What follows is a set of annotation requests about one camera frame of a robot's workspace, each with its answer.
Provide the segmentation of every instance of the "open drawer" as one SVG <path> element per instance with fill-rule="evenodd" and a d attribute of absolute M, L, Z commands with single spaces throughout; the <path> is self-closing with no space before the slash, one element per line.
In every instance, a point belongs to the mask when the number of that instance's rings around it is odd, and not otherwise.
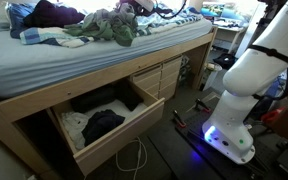
<path fill-rule="evenodd" d="M 62 122 L 62 113 L 72 111 L 70 102 L 66 101 L 52 107 L 64 138 L 73 153 L 73 157 L 85 176 L 162 118 L 164 98 L 157 100 L 145 90 L 132 82 L 130 83 L 133 90 L 143 98 L 145 109 L 129 117 L 124 123 L 82 150 L 75 148 Z"/>

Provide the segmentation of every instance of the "bed sheet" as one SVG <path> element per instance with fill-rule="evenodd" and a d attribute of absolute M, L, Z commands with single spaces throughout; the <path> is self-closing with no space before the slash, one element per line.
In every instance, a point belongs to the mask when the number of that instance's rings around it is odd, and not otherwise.
<path fill-rule="evenodd" d="M 131 47 L 97 41 L 79 48 L 45 44 L 22 45 L 8 31 L 0 32 L 0 99 L 15 97 L 72 77 L 118 64 L 207 34 L 201 19 L 166 32 L 134 39 Z"/>

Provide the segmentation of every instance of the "bed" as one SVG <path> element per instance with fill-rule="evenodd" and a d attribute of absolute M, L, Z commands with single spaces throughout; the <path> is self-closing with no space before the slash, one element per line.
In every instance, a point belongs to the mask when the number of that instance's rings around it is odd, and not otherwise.
<path fill-rule="evenodd" d="M 44 44 L 22 45 L 10 38 L 9 31 L 0 31 L 1 142 L 42 178 L 58 177 L 16 127 L 18 120 L 45 110 L 68 141 L 81 171 L 87 175 L 158 121 L 162 117 L 164 99 L 156 99 L 132 84 L 134 91 L 144 99 L 146 108 L 131 117 L 128 123 L 80 151 L 72 148 L 72 142 L 58 121 L 60 113 L 70 109 L 67 102 L 183 53 L 190 58 L 194 74 L 192 88 L 197 89 L 216 31 L 209 21 L 201 19 L 167 32 L 136 37 L 131 47 L 101 41 L 74 49 Z"/>

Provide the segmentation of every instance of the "white robot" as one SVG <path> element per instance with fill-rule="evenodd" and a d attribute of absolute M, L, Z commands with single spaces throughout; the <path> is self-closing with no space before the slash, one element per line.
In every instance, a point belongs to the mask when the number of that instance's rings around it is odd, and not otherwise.
<path fill-rule="evenodd" d="M 203 124 L 205 141 L 237 164 L 249 162 L 255 148 L 243 121 L 259 101 L 256 96 L 262 96 L 285 69 L 288 69 L 288 2 L 225 74 L 226 91 Z"/>

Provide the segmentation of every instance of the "wooden bed frame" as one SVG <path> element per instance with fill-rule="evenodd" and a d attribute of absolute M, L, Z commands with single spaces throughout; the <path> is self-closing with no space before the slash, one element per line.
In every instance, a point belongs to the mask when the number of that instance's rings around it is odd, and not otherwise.
<path fill-rule="evenodd" d="M 60 179 L 25 134 L 17 128 L 16 121 L 182 53 L 190 58 L 194 74 L 192 88 L 197 89 L 203 74 L 203 64 L 216 32 L 217 28 L 213 27 L 208 34 L 188 42 L 0 102 L 0 141 L 42 179 Z"/>

